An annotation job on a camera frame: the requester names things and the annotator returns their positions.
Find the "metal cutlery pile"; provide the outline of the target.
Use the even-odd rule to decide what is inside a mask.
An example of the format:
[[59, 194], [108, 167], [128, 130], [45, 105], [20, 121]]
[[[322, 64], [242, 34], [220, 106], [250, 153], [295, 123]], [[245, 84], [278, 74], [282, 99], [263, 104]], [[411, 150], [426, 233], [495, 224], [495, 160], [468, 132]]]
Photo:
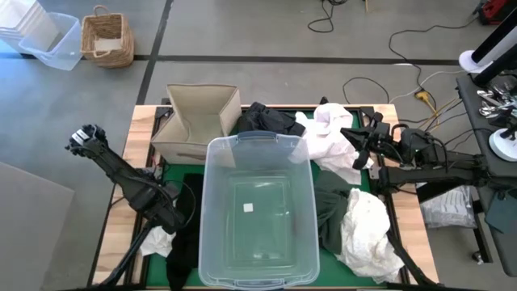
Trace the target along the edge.
[[517, 84], [493, 85], [488, 90], [477, 90], [477, 96], [481, 98], [478, 109], [481, 116], [495, 118], [508, 114], [517, 119]]

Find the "wicker basket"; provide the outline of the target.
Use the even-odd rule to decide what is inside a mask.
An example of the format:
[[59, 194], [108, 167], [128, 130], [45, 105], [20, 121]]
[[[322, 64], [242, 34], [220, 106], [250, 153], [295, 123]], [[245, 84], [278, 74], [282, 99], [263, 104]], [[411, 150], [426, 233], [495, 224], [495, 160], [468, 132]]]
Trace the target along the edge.
[[132, 64], [134, 37], [124, 14], [96, 5], [82, 20], [81, 53], [99, 67], [115, 69]]

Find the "cream white garment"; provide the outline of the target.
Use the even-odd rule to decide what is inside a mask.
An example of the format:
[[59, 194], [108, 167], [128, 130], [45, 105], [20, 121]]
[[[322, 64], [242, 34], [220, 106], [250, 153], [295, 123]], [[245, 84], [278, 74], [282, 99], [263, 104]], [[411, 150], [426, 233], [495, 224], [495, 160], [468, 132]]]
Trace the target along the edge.
[[390, 220], [385, 204], [376, 196], [353, 188], [340, 223], [341, 252], [336, 259], [359, 277], [377, 284], [397, 281], [404, 266], [389, 242]]

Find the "black white tower fan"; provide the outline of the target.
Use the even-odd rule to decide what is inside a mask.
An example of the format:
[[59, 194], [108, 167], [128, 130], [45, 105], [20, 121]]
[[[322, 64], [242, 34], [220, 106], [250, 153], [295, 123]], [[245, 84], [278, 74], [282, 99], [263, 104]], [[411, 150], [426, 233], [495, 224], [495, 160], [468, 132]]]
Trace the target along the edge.
[[475, 50], [464, 51], [460, 67], [468, 73], [480, 73], [517, 44], [517, 18], [508, 16]]

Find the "large clear plastic storage bin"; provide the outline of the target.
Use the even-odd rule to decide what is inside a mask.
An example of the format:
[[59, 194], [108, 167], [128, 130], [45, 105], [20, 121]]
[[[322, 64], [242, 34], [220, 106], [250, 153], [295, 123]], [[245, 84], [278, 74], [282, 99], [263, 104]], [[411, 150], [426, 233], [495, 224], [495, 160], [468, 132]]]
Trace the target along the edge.
[[250, 131], [208, 144], [198, 272], [208, 286], [268, 291], [307, 285], [320, 272], [307, 144]]

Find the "dark green garment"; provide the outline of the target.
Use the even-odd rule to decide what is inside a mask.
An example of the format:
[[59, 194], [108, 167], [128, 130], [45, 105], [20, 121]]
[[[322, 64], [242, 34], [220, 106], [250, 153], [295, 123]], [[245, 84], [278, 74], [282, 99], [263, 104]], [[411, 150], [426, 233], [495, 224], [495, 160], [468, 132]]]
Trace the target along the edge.
[[335, 255], [342, 252], [341, 222], [353, 187], [331, 171], [320, 171], [314, 183], [320, 247]]

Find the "white shirt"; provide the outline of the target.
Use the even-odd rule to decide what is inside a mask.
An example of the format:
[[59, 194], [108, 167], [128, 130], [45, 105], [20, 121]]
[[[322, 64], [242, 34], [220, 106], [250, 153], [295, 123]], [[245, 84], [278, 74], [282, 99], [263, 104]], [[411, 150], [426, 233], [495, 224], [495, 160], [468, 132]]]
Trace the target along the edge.
[[321, 170], [331, 171], [352, 185], [361, 184], [361, 171], [353, 168], [359, 152], [341, 134], [341, 129], [351, 129], [353, 115], [338, 103], [325, 103], [316, 107], [313, 118], [296, 112], [296, 122], [305, 127], [302, 138], [306, 141], [309, 157]]

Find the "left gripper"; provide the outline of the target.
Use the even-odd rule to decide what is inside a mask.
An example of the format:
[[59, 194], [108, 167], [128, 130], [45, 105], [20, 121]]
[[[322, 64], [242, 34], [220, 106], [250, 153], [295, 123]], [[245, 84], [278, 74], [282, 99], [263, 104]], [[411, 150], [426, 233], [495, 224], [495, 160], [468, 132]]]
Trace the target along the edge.
[[147, 183], [151, 197], [144, 207], [143, 216], [168, 234], [184, 227], [186, 217], [175, 206], [179, 190], [173, 184]]

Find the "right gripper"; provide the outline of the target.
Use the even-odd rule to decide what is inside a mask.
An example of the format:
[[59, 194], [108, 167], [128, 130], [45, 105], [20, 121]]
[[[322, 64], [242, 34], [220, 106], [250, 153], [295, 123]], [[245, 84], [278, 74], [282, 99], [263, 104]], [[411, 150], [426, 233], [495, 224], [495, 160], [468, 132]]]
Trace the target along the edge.
[[400, 153], [390, 134], [390, 124], [388, 123], [373, 120], [366, 130], [341, 128], [340, 133], [356, 150], [360, 150], [353, 163], [353, 168], [356, 170], [363, 170], [371, 166], [370, 152], [384, 155], [394, 161], [400, 160]]

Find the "white round stand base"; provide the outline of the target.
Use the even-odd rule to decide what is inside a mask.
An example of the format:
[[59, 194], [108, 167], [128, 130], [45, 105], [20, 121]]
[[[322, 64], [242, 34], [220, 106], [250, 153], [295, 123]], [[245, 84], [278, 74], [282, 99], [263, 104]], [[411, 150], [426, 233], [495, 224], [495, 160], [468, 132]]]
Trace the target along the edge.
[[492, 151], [501, 159], [517, 162], [517, 133], [509, 129], [498, 129], [489, 137]]

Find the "black sweatshirt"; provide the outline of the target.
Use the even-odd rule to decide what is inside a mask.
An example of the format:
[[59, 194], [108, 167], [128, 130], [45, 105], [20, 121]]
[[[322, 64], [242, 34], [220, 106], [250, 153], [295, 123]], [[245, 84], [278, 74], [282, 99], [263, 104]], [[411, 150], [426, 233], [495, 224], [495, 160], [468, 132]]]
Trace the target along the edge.
[[305, 126], [296, 122], [296, 117], [291, 113], [253, 102], [237, 120], [237, 132], [247, 131], [270, 131], [301, 137], [305, 132]]

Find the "stacked white bins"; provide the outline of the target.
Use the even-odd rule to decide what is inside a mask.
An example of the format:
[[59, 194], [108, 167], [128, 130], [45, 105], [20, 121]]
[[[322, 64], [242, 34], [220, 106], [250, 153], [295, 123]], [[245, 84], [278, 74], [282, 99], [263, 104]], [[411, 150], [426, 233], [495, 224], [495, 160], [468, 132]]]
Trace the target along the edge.
[[0, 40], [18, 53], [27, 53], [19, 43], [46, 51], [59, 34], [50, 14], [37, 0], [0, 0]]

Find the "small white cloth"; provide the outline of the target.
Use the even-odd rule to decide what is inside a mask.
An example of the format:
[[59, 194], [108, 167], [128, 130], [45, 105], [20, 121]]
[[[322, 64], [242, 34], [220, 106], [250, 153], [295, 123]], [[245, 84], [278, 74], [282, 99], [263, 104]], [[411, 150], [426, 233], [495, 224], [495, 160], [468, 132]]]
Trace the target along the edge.
[[168, 234], [161, 226], [154, 227], [140, 246], [143, 256], [158, 254], [166, 258], [172, 251], [172, 241], [176, 234]]

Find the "black trousers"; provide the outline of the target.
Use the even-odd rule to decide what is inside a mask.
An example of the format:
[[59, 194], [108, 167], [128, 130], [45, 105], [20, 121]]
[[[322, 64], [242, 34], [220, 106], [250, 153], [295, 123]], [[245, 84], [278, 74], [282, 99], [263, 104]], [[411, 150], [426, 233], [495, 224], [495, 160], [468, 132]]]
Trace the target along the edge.
[[166, 257], [166, 277], [171, 291], [182, 291], [191, 271], [198, 266], [203, 181], [201, 174], [186, 174], [183, 179], [176, 208], [191, 220], [175, 233]]

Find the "grey floor mat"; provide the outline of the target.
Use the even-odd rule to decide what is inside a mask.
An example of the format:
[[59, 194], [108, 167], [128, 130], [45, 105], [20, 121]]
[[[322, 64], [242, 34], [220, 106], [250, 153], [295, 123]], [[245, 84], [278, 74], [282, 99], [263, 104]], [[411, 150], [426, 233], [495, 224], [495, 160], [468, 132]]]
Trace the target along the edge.
[[74, 191], [0, 162], [0, 291], [39, 291]]

